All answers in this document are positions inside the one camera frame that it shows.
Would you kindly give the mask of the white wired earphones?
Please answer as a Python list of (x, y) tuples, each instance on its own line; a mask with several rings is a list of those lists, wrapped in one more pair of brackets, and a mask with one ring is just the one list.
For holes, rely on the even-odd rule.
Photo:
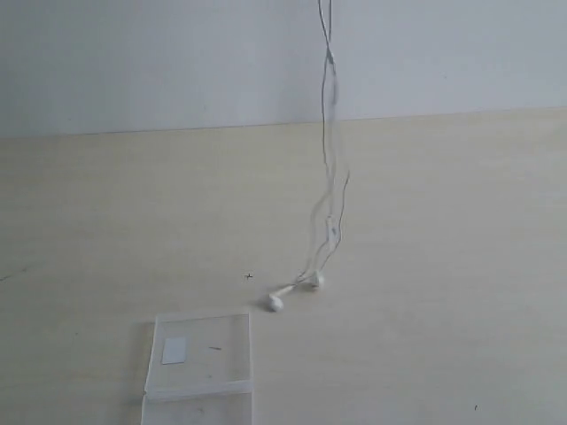
[(332, 49), (333, 3), (319, 1), (317, 11), (324, 40), (324, 60), (320, 85), (321, 145), (325, 169), (325, 189), (315, 201), (309, 216), (309, 245), (303, 269), (297, 277), (269, 294), (261, 305), (265, 311), (279, 313), (283, 297), (296, 290), (319, 291), (324, 287), (323, 270), (343, 239), (346, 191), (351, 179), (338, 131), (338, 70)]

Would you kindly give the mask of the clear plastic box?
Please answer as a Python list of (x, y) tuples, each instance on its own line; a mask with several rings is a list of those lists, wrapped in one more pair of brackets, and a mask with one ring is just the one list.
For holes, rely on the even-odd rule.
[(246, 310), (156, 317), (142, 424), (254, 424)]

